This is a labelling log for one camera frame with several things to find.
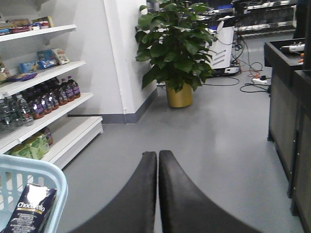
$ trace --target light blue shopping basket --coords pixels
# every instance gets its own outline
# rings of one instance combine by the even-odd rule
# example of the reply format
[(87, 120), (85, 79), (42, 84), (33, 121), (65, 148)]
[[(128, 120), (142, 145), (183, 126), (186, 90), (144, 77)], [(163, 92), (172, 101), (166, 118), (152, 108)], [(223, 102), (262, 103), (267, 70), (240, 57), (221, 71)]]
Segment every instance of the light blue shopping basket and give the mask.
[(56, 199), (44, 233), (55, 233), (68, 186), (64, 173), (48, 162), (0, 154), (0, 231), (5, 228), (24, 187), (36, 183), (56, 188)]

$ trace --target snack package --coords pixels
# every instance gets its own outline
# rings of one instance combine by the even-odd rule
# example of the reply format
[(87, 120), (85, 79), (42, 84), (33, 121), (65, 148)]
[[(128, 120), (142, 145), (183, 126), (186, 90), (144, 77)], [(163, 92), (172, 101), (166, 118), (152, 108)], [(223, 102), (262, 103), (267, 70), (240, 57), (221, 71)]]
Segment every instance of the snack package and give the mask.
[(69, 58), (66, 56), (65, 52), (62, 49), (54, 49), (52, 51), (55, 54), (57, 63), (59, 65), (68, 64), (70, 62)]
[(29, 79), (33, 79), (37, 76), (38, 73), (23, 73), (23, 74), (16, 74), (7, 78), (8, 82), (20, 82), (20, 81), (27, 81)]
[(21, 73), (32, 73), (37, 70), (37, 65), (35, 61), (19, 63), (19, 70)]
[(44, 50), (44, 51), (38, 51), (37, 56), (39, 61), (45, 61), (49, 59), (56, 59), (55, 54), (52, 50)]
[(42, 130), (40, 130), (40, 132), (46, 136), (49, 146), (52, 145), (53, 137), (52, 137), (50, 129), (48, 127), (44, 127)]
[(46, 16), (46, 17), (42, 17), (42, 18), (35, 18), (32, 20), (32, 23), (36, 23), (36, 22), (48, 22), (48, 27), (52, 28), (54, 27), (53, 21), (52, 21), (52, 17), (51, 16)]
[(39, 233), (51, 213), (56, 189), (27, 184), (2, 233)]
[(10, 151), (10, 155), (32, 159), (30, 149), (26, 147), (24, 144), (19, 144), (13, 147)]
[(33, 159), (42, 159), (43, 155), (50, 150), (46, 137), (42, 133), (36, 133), (25, 141)]
[(30, 21), (27, 18), (14, 19), (10, 20), (9, 22), (14, 24), (15, 27), (23, 27), (30, 24)]
[(48, 60), (44, 60), (44, 61), (38, 61), (37, 64), (39, 66), (39, 69), (46, 69), (46, 68), (50, 68), (50, 67), (53, 67), (53, 66), (57, 65), (55, 59), (48, 59)]
[(9, 70), (0, 62), (0, 83), (4, 83), (10, 76)]

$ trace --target water bottle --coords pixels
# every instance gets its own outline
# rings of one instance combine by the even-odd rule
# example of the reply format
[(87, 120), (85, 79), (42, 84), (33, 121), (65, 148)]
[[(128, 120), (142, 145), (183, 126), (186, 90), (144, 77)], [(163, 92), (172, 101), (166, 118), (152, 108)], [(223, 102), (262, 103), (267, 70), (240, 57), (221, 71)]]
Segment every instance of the water bottle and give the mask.
[(4, 100), (0, 100), (0, 119), (1, 129), (4, 133), (13, 132), (15, 125), (11, 119), (11, 111), (9, 106), (4, 103)]
[(25, 126), (31, 126), (34, 124), (34, 118), (31, 115), (29, 105), (21, 94), (16, 95), (17, 105), (19, 111), (22, 114), (22, 121)]
[(11, 111), (11, 120), (13, 121), (15, 126), (16, 127), (23, 126), (22, 115), (18, 109), (18, 105), (16, 101), (12, 98), (12, 96), (8, 96), (6, 103), (9, 106), (9, 109)]

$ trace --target plastic bottle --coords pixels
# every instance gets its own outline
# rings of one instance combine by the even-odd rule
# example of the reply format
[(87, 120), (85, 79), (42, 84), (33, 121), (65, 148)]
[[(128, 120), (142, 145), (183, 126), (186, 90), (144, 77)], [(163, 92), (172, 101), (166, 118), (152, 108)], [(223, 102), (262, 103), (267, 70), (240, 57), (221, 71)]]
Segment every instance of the plastic bottle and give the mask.
[(59, 108), (59, 102), (57, 100), (56, 95), (54, 92), (49, 88), (49, 86), (46, 83), (42, 84), (42, 90), (45, 93), (45, 95), (48, 97), (49, 102), (52, 105), (52, 109), (55, 110)]
[(65, 91), (68, 101), (69, 102), (73, 101), (74, 100), (73, 89), (70, 87), (70, 85), (68, 85), (68, 83), (66, 82), (66, 79), (62, 79), (61, 88)]
[(16, 127), (23, 126), (22, 115), (18, 109), (17, 102), (13, 99), (12, 96), (8, 96), (6, 99), (7, 99), (6, 103), (9, 106), (9, 109), (11, 111), (11, 114), (10, 114), (11, 120), (13, 121)]
[(67, 95), (62, 88), (55, 86), (53, 92), (56, 94), (59, 105), (68, 103)]
[(13, 132), (15, 130), (15, 125), (12, 122), (10, 116), (9, 106), (4, 103), (4, 100), (0, 100), (0, 120), (1, 127), (4, 133)]
[(31, 111), (27, 101), (23, 98), (21, 94), (16, 95), (16, 102), (19, 108), (19, 111), (22, 114), (22, 121), (25, 126), (31, 126), (34, 124), (34, 118), (31, 115)]
[(72, 76), (68, 76), (68, 84), (71, 86), (71, 88), (73, 89), (73, 94), (74, 94), (74, 98), (79, 98), (81, 93), (80, 93), (80, 88), (78, 83), (72, 79)]
[(33, 92), (28, 93), (29, 107), (32, 110), (34, 119), (40, 119), (44, 117), (44, 108), (41, 103), (41, 98), (35, 96)]
[(53, 109), (48, 96), (41, 91), (40, 86), (37, 86), (35, 90), (36, 90), (36, 97), (41, 100), (41, 104), (44, 109), (44, 114), (45, 115), (49, 114)]

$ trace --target white shelf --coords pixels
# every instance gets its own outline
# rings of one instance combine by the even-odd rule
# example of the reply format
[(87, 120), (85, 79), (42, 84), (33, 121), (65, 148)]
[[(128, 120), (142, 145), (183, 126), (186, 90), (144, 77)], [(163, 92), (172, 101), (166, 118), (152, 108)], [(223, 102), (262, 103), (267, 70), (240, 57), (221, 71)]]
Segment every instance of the white shelf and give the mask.
[(37, 76), (34, 77), (33, 79), (24, 82), (3, 83), (0, 85), (0, 94), (2, 94), (4, 97), (11, 96), (13, 94), (16, 94), (17, 92), (25, 90), (29, 87), (37, 85), (46, 80), (49, 80), (55, 76), (61, 75), (70, 70), (83, 66), (84, 64), (86, 64), (84, 61), (70, 62), (69, 64), (66, 65), (44, 69), (41, 72), (39, 72)]
[(101, 116), (66, 117), (53, 122), (49, 129), (53, 144), (42, 158), (64, 168), (96, 135), (103, 132)]
[(0, 139), (0, 153), (5, 153), (17, 144), (22, 143), (28, 137), (32, 136), (42, 128), (48, 126), (53, 121), (59, 119), (63, 115), (67, 114), (69, 111), (79, 106), (80, 104), (87, 101), (93, 96), (92, 93), (81, 93), (81, 97), (75, 99), (66, 105), (60, 106), (58, 109), (52, 111), (51, 113), (45, 115), (41, 119), (35, 120), (35, 123), (29, 127), (21, 127), (12, 133), (6, 135), (4, 138)]
[(2, 35), (0, 36), (0, 42), (21, 39), (21, 38), (26, 38), (30, 36), (36, 36), (36, 35), (45, 35), (46, 36), (45, 39), (51, 39), (54, 36), (58, 36), (60, 33), (63, 34), (63, 33), (75, 31), (76, 28), (77, 26), (75, 24), (70, 24), (70, 25), (65, 25), (65, 26), (45, 28), (45, 29), (29, 31), (29, 32), (24, 32), (24, 33)]

